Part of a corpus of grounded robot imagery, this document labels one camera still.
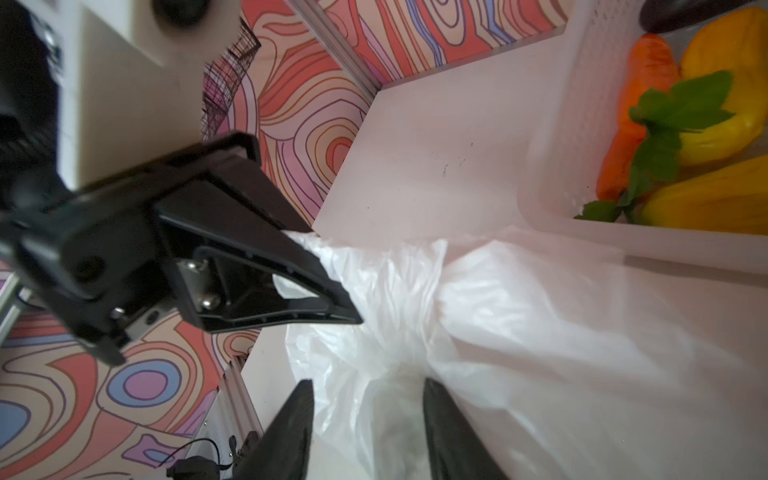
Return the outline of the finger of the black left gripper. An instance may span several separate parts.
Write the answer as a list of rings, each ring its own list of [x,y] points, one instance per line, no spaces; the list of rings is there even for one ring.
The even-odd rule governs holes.
[[[193,180],[155,203],[153,215],[162,271],[192,325],[224,333],[362,323],[321,262],[228,184]]]
[[[234,132],[149,164],[160,192],[149,201],[155,233],[308,233],[311,225],[261,169],[259,141]]]

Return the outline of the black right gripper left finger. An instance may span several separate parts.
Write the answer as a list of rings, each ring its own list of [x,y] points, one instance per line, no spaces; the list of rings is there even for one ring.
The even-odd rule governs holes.
[[[237,451],[234,479],[305,479],[308,472],[314,419],[311,380],[298,382],[269,428],[248,434]]]

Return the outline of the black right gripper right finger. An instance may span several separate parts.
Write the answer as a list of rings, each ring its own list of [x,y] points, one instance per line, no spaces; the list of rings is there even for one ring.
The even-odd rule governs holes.
[[[422,404],[432,479],[508,479],[442,383],[425,380]]]

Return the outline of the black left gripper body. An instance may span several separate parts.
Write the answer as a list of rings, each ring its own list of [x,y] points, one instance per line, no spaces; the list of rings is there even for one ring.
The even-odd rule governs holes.
[[[203,329],[161,241],[154,207],[204,171],[202,158],[156,162],[81,193],[50,167],[1,176],[1,257],[88,354],[124,363],[136,328],[169,302]]]

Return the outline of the white plastic grocery bag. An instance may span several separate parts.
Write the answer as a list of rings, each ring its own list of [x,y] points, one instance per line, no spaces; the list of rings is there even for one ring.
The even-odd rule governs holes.
[[[506,229],[355,248],[293,241],[353,326],[296,324],[316,436],[371,479],[429,475],[425,383],[444,385],[511,479],[763,479],[767,295],[676,289],[613,249]]]

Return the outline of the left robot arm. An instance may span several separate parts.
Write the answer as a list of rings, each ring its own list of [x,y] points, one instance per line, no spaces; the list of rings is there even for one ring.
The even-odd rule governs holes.
[[[362,320],[258,138],[218,131],[260,46],[236,1],[1,5],[1,258],[107,365],[169,309],[209,333]]]

